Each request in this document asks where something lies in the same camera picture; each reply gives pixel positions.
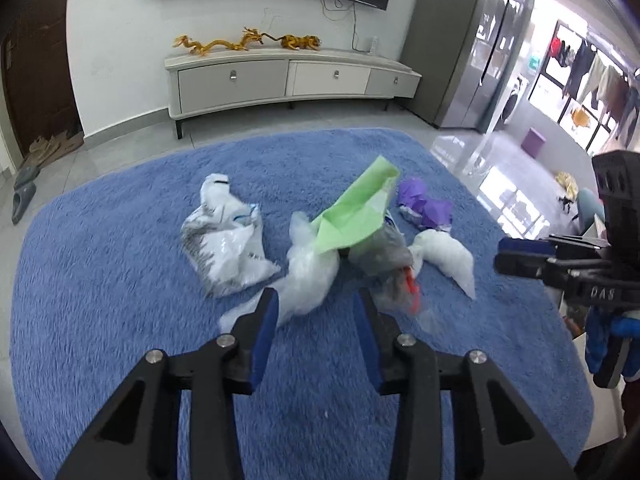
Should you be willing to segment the right gloved hand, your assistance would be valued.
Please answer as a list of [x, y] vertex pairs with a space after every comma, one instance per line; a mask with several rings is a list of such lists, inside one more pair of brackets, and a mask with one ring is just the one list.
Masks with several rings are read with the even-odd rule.
[[639, 311], [589, 310], [585, 359], [594, 383], [613, 389], [620, 378], [639, 379]]

